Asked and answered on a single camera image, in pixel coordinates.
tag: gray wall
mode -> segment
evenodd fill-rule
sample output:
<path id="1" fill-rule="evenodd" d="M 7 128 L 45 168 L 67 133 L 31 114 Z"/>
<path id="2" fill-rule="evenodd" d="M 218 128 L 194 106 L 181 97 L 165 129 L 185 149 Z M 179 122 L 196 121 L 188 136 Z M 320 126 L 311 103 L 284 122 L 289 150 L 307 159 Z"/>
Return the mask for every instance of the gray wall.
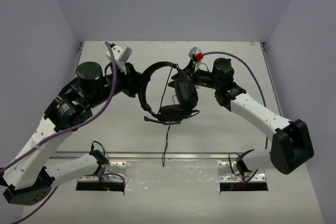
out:
<path id="1" fill-rule="evenodd" d="M 56 0 L 0 0 L 0 166 L 21 150 L 72 77 L 78 41 Z M 0 195 L 1 223 L 22 207 Z"/>
<path id="2" fill-rule="evenodd" d="M 315 149 L 307 162 L 326 223 L 336 206 L 336 0 L 292 0 L 267 43 L 285 116 L 307 122 Z"/>
<path id="3" fill-rule="evenodd" d="M 266 41 L 290 0 L 58 0 L 81 40 Z"/>

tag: metal base plate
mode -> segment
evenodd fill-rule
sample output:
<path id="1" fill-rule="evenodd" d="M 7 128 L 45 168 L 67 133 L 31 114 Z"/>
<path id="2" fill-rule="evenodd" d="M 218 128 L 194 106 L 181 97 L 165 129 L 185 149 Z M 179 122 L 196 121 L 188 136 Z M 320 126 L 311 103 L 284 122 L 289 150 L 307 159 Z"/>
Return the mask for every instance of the metal base plate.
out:
<path id="1" fill-rule="evenodd" d="M 125 178 L 126 164 L 126 161 L 110 161 L 113 170 L 108 172 L 119 174 Z M 99 178 L 100 177 L 92 176 L 79 177 L 76 190 L 104 191 L 106 190 L 105 186 L 108 187 L 110 191 L 124 190 L 123 180 L 118 176 L 105 175 L 101 182 L 99 182 Z"/>
<path id="2" fill-rule="evenodd" d="M 230 168 L 229 160 L 217 161 L 218 175 L 221 191 L 230 191 L 231 188 L 237 187 L 243 180 L 240 175 L 234 175 Z M 236 162 L 232 161 L 232 168 L 235 174 L 239 174 L 236 168 Z M 245 174 L 248 179 L 254 172 Z M 267 181 L 265 171 L 260 169 L 256 175 L 244 187 L 235 189 L 236 191 L 265 191 L 267 188 Z"/>

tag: black cable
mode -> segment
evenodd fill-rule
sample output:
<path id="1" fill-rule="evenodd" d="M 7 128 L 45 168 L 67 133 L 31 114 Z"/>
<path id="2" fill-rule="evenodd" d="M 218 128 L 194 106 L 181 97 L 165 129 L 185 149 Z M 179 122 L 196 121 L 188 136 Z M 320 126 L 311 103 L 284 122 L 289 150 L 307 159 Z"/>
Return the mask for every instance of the black cable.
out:
<path id="1" fill-rule="evenodd" d="M 99 144 L 99 145 L 102 147 L 103 152 L 104 152 L 104 156 L 106 156 L 106 152 L 105 152 L 105 148 L 104 148 L 104 146 L 103 146 L 101 143 L 99 143 L 98 141 L 92 141 L 92 144 L 91 144 L 91 151 L 94 150 L 94 143 Z"/>
<path id="2" fill-rule="evenodd" d="M 168 130 L 167 130 L 167 134 L 166 134 L 166 146 L 164 147 L 164 152 L 163 152 L 162 157 L 161 157 L 163 167 L 164 167 L 164 164 L 165 164 L 165 161 L 166 161 L 166 151 L 167 151 L 167 148 L 168 148 L 168 134 L 169 134 L 170 126 L 171 125 L 168 126 Z"/>
<path id="3" fill-rule="evenodd" d="M 242 154 L 238 154 L 238 153 L 236 153 L 236 152 L 231 152 L 231 153 L 229 153 L 229 157 L 228 157 L 228 159 L 229 159 L 229 163 L 230 163 L 230 169 L 231 169 L 231 172 L 232 172 L 233 175 L 235 175 L 235 176 L 243 176 L 240 172 L 239 172 L 239 174 L 235 174 L 235 172 L 233 171 L 233 167 L 232 167 L 232 162 L 231 162 L 230 155 L 231 155 L 231 154 L 236 154 L 238 157 L 243 158 L 243 157 L 245 157 L 246 154 L 248 154 L 248 153 L 250 153 L 250 152 L 252 152 L 252 151 L 254 151 L 254 149 L 250 149 L 250 150 L 248 150 L 248 151 L 246 151 L 246 152 L 244 152 L 244 153 L 242 153 Z M 254 177 L 254 175 L 255 175 L 256 173 L 257 173 L 257 172 L 255 172 L 255 173 L 252 175 L 252 177 L 251 177 L 247 182 L 249 182 L 249 181 Z"/>
<path id="4" fill-rule="evenodd" d="M 175 100 L 174 100 L 174 97 L 176 97 L 176 94 L 172 96 L 173 103 L 174 103 L 174 105 L 176 105 Z"/>
<path id="5" fill-rule="evenodd" d="M 110 66 L 112 66 L 112 63 L 108 63 L 107 65 L 106 65 L 106 67 L 105 67 L 105 75 L 107 75 L 107 70 L 108 70 L 108 68 L 110 67 Z"/>
<path id="6" fill-rule="evenodd" d="M 191 116 L 189 116 L 188 119 L 189 119 L 189 118 L 193 118 L 194 116 L 196 116 L 196 115 L 198 115 L 198 114 L 199 114 L 199 110 L 196 110 L 196 113 L 193 114 L 193 115 L 191 115 Z"/>
<path id="7" fill-rule="evenodd" d="M 207 64 L 205 64 L 205 63 L 201 63 L 201 64 L 199 64 L 199 65 L 205 65 L 205 66 L 206 66 L 206 70 L 208 70 L 208 72 L 210 72 Z"/>
<path id="8" fill-rule="evenodd" d="M 169 77 L 172 74 L 172 71 L 173 71 L 173 68 L 170 69 L 170 72 L 169 72 L 169 75 L 168 75 L 168 78 L 167 78 L 167 82 L 166 82 L 166 86 L 164 87 L 163 94 L 162 94 L 162 97 L 161 97 L 161 103 L 160 103 L 159 110 L 162 107 L 163 97 L 164 97 L 164 94 L 166 93 L 166 89 L 167 89 L 168 82 L 169 82 Z"/>
<path id="9" fill-rule="evenodd" d="M 168 86 L 168 82 L 169 82 L 169 77 L 171 75 L 173 71 L 173 68 L 170 69 L 170 72 L 169 72 L 169 75 L 168 75 L 168 78 L 167 78 L 167 82 L 166 82 L 166 86 L 164 87 L 164 90 L 163 90 L 163 94 L 162 94 L 162 98 L 161 98 L 161 103 L 160 103 L 160 108 L 162 107 L 162 102 L 163 102 L 163 97 L 164 97 L 164 94 L 166 93 L 166 89 L 167 89 L 167 86 Z M 165 160 L 166 160 L 166 151 L 168 149 L 168 134 L 169 134 L 169 130 L 170 130 L 170 126 L 168 126 L 168 130 L 167 130 L 167 134 L 166 134 L 166 145 L 164 147 L 164 151 L 162 153 L 162 157 L 161 157 L 161 160 L 162 160 L 162 166 L 164 167 L 164 164 L 165 164 Z"/>

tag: headset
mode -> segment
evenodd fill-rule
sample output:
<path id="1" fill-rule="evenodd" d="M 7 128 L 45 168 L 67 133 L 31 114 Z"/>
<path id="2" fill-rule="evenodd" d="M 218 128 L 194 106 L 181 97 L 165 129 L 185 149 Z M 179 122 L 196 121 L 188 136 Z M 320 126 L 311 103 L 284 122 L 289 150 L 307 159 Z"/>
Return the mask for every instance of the headset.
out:
<path id="1" fill-rule="evenodd" d="M 158 113 L 155 114 L 146 101 L 146 89 L 151 75 L 163 67 L 171 67 L 176 69 L 178 72 L 179 77 L 175 80 L 174 88 L 177 100 L 180 104 L 162 106 L 160 107 Z M 180 69 L 177 64 L 168 61 L 160 61 L 149 66 L 143 72 L 143 75 L 149 77 L 149 81 L 144 83 L 141 87 L 138 93 L 139 101 L 144 111 L 148 111 L 154 118 L 157 119 L 153 120 L 145 116 L 145 121 L 161 123 L 163 125 L 180 124 L 183 119 L 196 115 L 192 115 L 193 113 L 199 113 L 199 110 L 193 110 L 197 106 L 198 102 L 195 85 L 190 77 L 182 69 Z"/>

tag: table surface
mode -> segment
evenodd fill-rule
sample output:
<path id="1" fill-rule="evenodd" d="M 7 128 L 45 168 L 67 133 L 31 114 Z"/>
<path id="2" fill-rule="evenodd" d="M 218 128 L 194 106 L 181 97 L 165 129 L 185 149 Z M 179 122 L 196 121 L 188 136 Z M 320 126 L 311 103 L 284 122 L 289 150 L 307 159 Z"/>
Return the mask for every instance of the table surface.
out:
<path id="1" fill-rule="evenodd" d="M 266 170 L 266 177 L 269 191 L 219 194 L 216 160 L 167 161 L 164 168 L 160 160 L 127 161 L 125 196 L 75 191 L 72 180 L 24 224 L 323 224 L 306 165 L 290 175 Z"/>
<path id="2" fill-rule="evenodd" d="M 158 61 L 178 63 L 181 68 L 189 62 L 188 52 L 194 46 L 204 52 L 226 51 L 241 57 L 254 72 L 264 92 L 267 107 L 279 113 L 264 55 L 258 42 L 203 42 L 203 41 L 122 41 L 133 53 L 129 58 L 138 72 Z M 104 68 L 108 63 L 104 41 L 86 41 L 79 63 L 95 61 Z M 213 61 L 222 55 L 205 56 L 212 70 Z M 246 67 L 232 59 L 235 81 L 261 103 L 257 86 Z M 169 67 L 158 70 L 148 85 L 147 101 L 154 111 L 160 105 Z M 214 90 L 197 89 L 200 114 L 173 125 L 169 133 L 169 153 L 229 153 L 251 148 L 262 149 L 265 136 L 249 122 L 224 107 L 214 97 Z M 173 104 L 174 89 L 167 88 L 163 105 Z M 101 106 L 93 109 L 96 113 Z M 161 153 L 165 145 L 167 126 L 145 122 L 149 114 L 140 107 L 139 99 L 123 93 L 116 95 L 106 111 L 95 121 L 79 129 L 64 141 L 58 151 L 87 152 L 93 140 L 101 142 L 108 152 Z"/>
<path id="3" fill-rule="evenodd" d="M 127 41 L 125 44 L 133 49 L 130 62 L 141 72 L 162 60 L 183 67 L 189 60 L 188 51 L 194 46 L 201 47 L 204 52 L 222 50 L 236 54 L 252 68 L 264 91 L 267 107 L 278 113 L 263 53 L 257 42 Z M 80 62 L 96 61 L 105 66 L 106 51 L 103 41 L 86 41 Z M 207 56 L 204 62 L 212 69 L 216 58 Z M 261 102 L 256 84 L 245 67 L 236 60 L 232 65 L 236 82 Z M 166 68 L 156 73 L 149 84 L 148 100 L 153 108 L 159 106 L 168 71 Z M 169 152 L 221 153 L 264 148 L 265 137 L 244 119 L 221 108 L 213 90 L 202 88 L 197 91 L 197 108 L 201 113 L 172 127 Z M 164 104 L 172 102 L 173 93 L 173 89 L 168 89 Z M 163 151 L 167 127 L 144 122 L 144 115 L 147 114 L 137 98 L 120 94 L 113 98 L 100 118 L 73 134 L 59 151 L 86 152 L 91 141 L 98 140 L 109 152 L 121 152 L 119 158 L 124 152 L 145 153 L 142 158 L 146 153 L 156 156 L 154 153 Z M 49 163 L 63 160 L 52 159 Z M 274 169 L 265 170 L 269 191 L 220 194 L 215 158 L 167 160 L 165 167 L 160 158 L 124 161 L 127 163 L 125 196 L 120 192 L 76 191 L 76 180 L 72 180 L 61 185 L 50 201 L 25 224 L 323 223 L 305 164 L 290 175 Z M 25 207 L 23 216 L 35 207 Z"/>

